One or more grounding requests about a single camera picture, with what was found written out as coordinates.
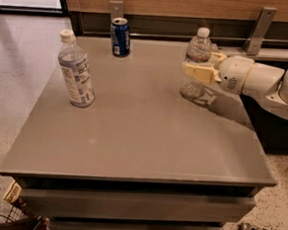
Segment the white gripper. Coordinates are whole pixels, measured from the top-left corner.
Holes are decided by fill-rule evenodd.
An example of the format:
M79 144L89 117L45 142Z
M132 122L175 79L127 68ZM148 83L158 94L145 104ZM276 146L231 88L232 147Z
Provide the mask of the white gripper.
M225 53L215 51L210 55L209 61L213 66L202 67L186 63L183 68L184 73L206 85L216 82L222 90L240 95L254 61L243 56L227 57ZM220 67L219 75L214 67Z

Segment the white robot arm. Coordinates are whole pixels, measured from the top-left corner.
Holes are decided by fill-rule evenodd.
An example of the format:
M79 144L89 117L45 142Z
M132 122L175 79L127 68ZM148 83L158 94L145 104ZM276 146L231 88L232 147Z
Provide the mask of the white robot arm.
M230 94L249 96L266 111L288 120L288 69L213 52L204 63L185 61L183 70L201 84L216 83Z

